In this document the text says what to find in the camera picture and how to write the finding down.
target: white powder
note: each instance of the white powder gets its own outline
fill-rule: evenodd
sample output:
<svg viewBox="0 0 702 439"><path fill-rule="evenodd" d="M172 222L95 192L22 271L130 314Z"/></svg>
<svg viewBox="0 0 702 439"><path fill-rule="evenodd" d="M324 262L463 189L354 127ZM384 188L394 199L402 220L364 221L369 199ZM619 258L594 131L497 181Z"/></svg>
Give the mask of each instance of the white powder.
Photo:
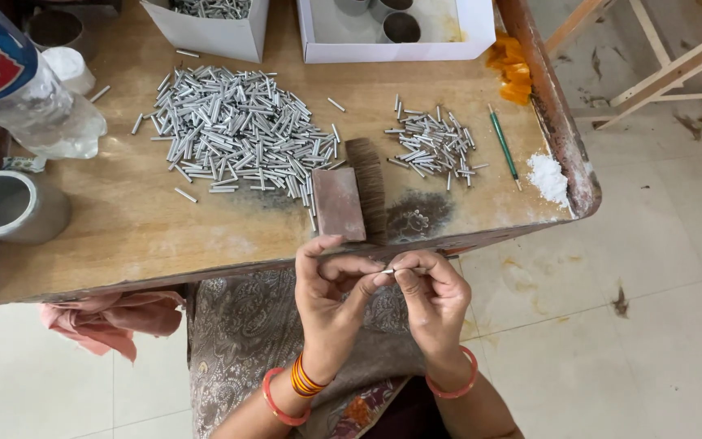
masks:
<svg viewBox="0 0 702 439"><path fill-rule="evenodd" d="M527 164L533 168L527 179L541 190L541 197L558 203L562 208L568 207L568 177L562 175L559 162L549 155L536 153Z"/></svg>

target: red bangle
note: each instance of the red bangle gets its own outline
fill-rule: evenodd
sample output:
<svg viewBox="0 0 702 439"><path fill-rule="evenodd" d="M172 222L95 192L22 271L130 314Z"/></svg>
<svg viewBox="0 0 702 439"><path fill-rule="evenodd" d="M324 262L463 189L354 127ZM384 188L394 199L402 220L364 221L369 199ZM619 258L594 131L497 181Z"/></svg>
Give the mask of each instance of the red bangle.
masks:
<svg viewBox="0 0 702 439"><path fill-rule="evenodd" d="M310 407L305 410L305 414L301 418L293 418L285 413L283 413L278 407L275 406L275 403L272 401L272 395L270 394L270 379L272 379L273 375L275 374L280 374L283 372L285 369L282 367L275 367L274 369L268 370L267 374L264 374L264 381L261 382L261 389L264 393L264 400L267 402L267 405L272 409L272 414L275 415L275 417L278 418L279 421L281 421L284 424L287 424L288 426L300 426L302 424L305 424L305 421L307 421L307 417L310 416Z"/></svg>
<svg viewBox="0 0 702 439"><path fill-rule="evenodd" d="M470 383L468 383L466 386L462 387L456 392L442 392L439 391L436 387L435 384L432 382L429 376L424 376L424 379L427 381L427 386L430 387L430 390L432 393L435 394L438 398L442 399L456 399L462 396L463 394L466 394L467 392L470 391L470 389L473 388L473 385L476 384L476 376L478 375L478 361L476 360L476 355L473 355L473 352L470 351L470 349L464 347L464 346L459 346L459 349L464 352L468 357L470 357L470 372L473 374L473 376L470 378Z"/></svg>

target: grey cylinder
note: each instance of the grey cylinder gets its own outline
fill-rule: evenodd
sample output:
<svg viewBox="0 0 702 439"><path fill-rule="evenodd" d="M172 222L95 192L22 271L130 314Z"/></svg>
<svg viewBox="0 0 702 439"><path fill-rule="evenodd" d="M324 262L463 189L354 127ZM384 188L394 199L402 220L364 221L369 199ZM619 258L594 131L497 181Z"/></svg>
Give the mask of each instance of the grey cylinder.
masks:
<svg viewBox="0 0 702 439"><path fill-rule="evenodd" d="M344 14L349 16L359 16L367 11L367 6L370 5L370 0L335 0L335 4Z"/></svg>
<svg viewBox="0 0 702 439"><path fill-rule="evenodd" d="M413 15L391 13L386 16L378 35L378 44L417 43L421 39L421 26Z"/></svg>
<svg viewBox="0 0 702 439"><path fill-rule="evenodd" d="M40 52L49 48L73 48L88 64L97 55L97 43L83 22L66 11L48 9L26 22L26 35Z"/></svg>
<svg viewBox="0 0 702 439"><path fill-rule="evenodd" d="M414 5L414 0L371 0L370 15L383 24L391 13L404 12Z"/></svg>
<svg viewBox="0 0 702 439"><path fill-rule="evenodd" d="M69 223L69 199L59 189L15 171L0 171L0 240L41 244Z"/></svg>

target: brown bristle brush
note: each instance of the brown bristle brush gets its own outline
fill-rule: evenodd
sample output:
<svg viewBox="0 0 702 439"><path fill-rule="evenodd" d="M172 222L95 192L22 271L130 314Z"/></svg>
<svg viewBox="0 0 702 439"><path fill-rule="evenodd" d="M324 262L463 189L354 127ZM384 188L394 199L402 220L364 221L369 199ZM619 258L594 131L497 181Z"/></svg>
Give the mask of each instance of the brown bristle brush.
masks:
<svg viewBox="0 0 702 439"><path fill-rule="evenodd" d="M386 245L384 174L375 145L367 137L346 141L346 159L356 174L356 187L359 189L367 235L365 242Z"/></svg>

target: woman's right hand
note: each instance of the woman's right hand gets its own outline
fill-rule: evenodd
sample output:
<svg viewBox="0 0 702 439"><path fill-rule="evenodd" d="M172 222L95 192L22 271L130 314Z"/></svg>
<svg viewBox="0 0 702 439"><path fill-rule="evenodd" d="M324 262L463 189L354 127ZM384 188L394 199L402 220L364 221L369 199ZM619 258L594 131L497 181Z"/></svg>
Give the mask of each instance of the woman's right hand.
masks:
<svg viewBox="0 0 702 439"><path fill-rule="evenodd" d="M410 332L428 366L461 361L459 334L470 304L470 285L440 254L417 250L398 254L389 266L405 295ZM411 269L424 268L418 276Z"/></svg>

